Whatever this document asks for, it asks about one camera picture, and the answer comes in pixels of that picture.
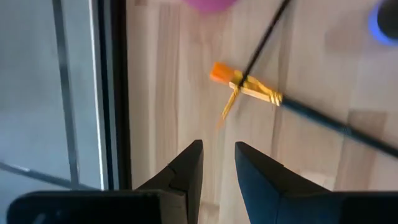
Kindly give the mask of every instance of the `blue object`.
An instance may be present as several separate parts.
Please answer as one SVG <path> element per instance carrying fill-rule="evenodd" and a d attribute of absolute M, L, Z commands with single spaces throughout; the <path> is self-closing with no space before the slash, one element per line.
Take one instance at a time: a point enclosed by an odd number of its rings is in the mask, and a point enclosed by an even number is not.
<path fill-rule="evenodd" d="M 398 45 L 398 39 L 390 38 L 382 31 L 379 25 L 380 7 L 388 1 L 382 1 L 372 9 L 369 17 L 369 31 L 371 35 L 380 43 L 384 45 Z"/>

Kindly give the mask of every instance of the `yellow clothespin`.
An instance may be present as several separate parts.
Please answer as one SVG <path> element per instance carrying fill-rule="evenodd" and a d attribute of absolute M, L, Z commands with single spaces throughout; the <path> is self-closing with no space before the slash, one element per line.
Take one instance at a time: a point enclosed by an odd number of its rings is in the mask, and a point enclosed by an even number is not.
<path fill-rule="evenodd" d="M 280 106 L 280 103 L 282 102 L 283 95 L 281 93 L 265 87 L 259 80 L 251 76 L 248 76 L 246 81 L 243 83 L 243 86 L 239 90 L 238 85 L 242 80 L 242 77 L 243 74 L 239 70 L 233 70 L 225 64 L 218 62 L 214 64 L 214 67 L 210 73 L 210 78 L 218 83 L 227 84 L 234 90 L 223 110 L 218 127 L 222 125 L 228 112 L 231 110 L 236 97 L 239 95 L 239 91 L 277 106 Z"/>

